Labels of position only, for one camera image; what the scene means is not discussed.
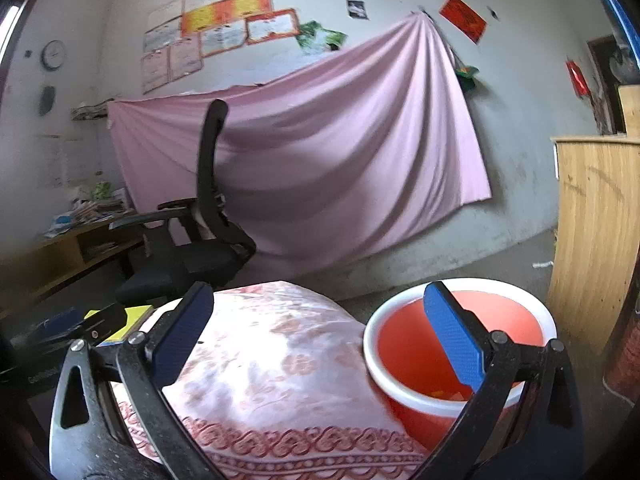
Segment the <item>red trash bucket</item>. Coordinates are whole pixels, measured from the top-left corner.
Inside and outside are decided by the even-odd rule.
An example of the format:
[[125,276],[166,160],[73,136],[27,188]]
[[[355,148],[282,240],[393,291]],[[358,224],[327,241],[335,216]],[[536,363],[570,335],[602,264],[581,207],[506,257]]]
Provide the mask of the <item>red trash bucket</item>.
[[[517,344],[544,346],[558,332],[547,307],[518,286],[488,278],[446,278],[444,285],[488,330]],[[436,448],[461,414],[472,390],[458,381],[423,310],[424,285],[385,301],[367,322],[363,354],[407,434]]]

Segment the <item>yellow book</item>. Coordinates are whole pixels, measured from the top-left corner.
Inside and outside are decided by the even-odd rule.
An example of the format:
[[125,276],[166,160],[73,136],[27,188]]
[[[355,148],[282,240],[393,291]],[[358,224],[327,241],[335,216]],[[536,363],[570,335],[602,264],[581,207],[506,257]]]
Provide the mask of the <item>yellow book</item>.
[[90,310],[82,322],[80,338],[92,344],[116,344],[138,330],[153,313],[150,304],[124,307],[111,304],[101,310]]

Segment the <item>wooden desk shelf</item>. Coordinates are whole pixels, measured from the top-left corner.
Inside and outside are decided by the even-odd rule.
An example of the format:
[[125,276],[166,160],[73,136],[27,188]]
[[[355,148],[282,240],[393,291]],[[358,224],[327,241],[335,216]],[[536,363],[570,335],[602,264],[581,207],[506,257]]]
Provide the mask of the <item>wooden desk shelf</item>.
[[113,263],[129,278],[131,254],[144,245],[140,226],[111,228],[111,220],[78,226],[50,240],[1,252],[1,317],[39,304]]

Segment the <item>pile of papers on desk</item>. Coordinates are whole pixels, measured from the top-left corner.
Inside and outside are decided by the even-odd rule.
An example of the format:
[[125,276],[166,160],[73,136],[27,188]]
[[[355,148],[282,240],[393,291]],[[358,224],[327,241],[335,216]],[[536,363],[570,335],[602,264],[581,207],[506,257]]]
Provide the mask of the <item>pile of papers on desk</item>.
[[93,186],[81,185],[74,192],[70,210],[53,217],[49,229],[43,234],[45,240],[134,210],[126,188],[113,188],[108,181],[99,181]]

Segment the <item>black office chair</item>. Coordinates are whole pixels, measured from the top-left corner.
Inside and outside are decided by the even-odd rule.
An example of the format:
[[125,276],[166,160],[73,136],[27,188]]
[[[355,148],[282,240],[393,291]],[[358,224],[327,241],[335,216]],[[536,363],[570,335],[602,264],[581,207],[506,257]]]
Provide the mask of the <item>black office chair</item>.
[[221,288],[256,254],[254,240],[233,223],[226,199],[216,185],[216,145],[229,107],[210,102],[201,128],[196,196],[162,203],[149,214],[135,214],[110,224],[112,230],[141,226],[146,259],[141,269],[116,289],[126,307],[183,296],[196,282]]

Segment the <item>wooden cabinet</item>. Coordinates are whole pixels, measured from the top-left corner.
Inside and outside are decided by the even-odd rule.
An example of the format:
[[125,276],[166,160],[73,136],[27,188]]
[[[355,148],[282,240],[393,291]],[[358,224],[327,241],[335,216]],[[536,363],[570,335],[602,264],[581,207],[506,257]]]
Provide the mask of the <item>wooden cabinet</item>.
[[601,353],[639,251],[639,87],[618,88],[626,132],[552,140],[559,220],[547,304],[570,338]]

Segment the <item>pink hanging sheet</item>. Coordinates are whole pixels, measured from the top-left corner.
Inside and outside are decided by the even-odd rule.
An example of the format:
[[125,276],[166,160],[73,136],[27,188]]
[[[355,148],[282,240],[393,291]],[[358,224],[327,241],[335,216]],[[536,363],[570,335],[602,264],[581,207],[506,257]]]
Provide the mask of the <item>pink hanging sheet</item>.
[[261,86],[111,102],[138,211],[191,194],[215,100],[229,113],[214,178],[257,246],[241,283],[378,254],[491,196],[454,57],[426,14]]

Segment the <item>red hanging ornament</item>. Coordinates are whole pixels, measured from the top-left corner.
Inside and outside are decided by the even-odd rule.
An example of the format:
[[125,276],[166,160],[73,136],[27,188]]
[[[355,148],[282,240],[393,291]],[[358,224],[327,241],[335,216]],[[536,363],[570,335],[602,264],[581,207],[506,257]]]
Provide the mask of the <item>red hanging ornament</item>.
[[576,96],[578,96],[579,99],[590,98],[590,89],[580,67],[570,58],[566,60],[565,65]]

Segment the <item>small black white photo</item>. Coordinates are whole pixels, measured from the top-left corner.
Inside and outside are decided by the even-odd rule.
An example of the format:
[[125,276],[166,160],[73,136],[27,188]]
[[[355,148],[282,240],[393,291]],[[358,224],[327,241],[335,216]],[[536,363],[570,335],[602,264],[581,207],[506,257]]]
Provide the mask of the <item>small black white photo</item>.
[[367,20],[368,14],[366,10],[366,5],[362,0],[347,0],[347,13],[351,18],[355,20]]

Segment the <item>black oval wall object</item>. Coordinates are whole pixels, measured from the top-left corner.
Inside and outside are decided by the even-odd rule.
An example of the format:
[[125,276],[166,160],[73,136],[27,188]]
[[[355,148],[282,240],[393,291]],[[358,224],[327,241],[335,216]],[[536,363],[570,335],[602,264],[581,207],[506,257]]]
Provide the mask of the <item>black oval wall object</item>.
[[56,98],[56,88],[53,86],[44,86],[41,90],[39,103],[38,103],[38,114],[40,117],[46,116],[50,113],[52,108],[54,107]]

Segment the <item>round wall clock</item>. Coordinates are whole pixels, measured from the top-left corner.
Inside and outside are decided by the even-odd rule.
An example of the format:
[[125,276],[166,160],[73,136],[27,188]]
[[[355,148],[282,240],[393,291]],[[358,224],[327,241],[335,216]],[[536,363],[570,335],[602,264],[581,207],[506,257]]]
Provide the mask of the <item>round wall clock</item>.
[[59,70],[66,61],[66,47],[62,40],[49,41],[40,52],[40,63],[47,72]]

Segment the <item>wall certificates cluster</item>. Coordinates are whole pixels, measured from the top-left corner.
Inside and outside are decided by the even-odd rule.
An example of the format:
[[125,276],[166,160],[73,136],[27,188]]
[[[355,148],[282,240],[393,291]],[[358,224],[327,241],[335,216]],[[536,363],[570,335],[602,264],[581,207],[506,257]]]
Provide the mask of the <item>wall certificates cluster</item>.
[[301,33],[297,12],[272,0],[172,0],[146,18],[142,92],[198,72],[211,56]]

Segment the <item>green poster on wall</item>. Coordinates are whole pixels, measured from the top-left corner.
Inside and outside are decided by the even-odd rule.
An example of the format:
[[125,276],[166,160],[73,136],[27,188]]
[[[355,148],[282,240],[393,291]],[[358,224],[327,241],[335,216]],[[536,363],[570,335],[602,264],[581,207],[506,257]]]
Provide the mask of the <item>green poster on wall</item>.
[[299,25],[299,34],[295,39],[305,54],[312,55],[341,50],[347,35],[326,29],[317,21],[309,21]]

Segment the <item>red paper on wall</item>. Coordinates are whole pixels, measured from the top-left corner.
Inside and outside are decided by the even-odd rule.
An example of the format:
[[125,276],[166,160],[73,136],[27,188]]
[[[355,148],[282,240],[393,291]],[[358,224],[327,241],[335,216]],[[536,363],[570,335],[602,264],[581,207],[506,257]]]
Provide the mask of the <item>red paper on wall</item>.
[[439,10],[439,14],[456,26],[474,44],[478,44],[484,35],[487,22],[463,0],[447,0]]

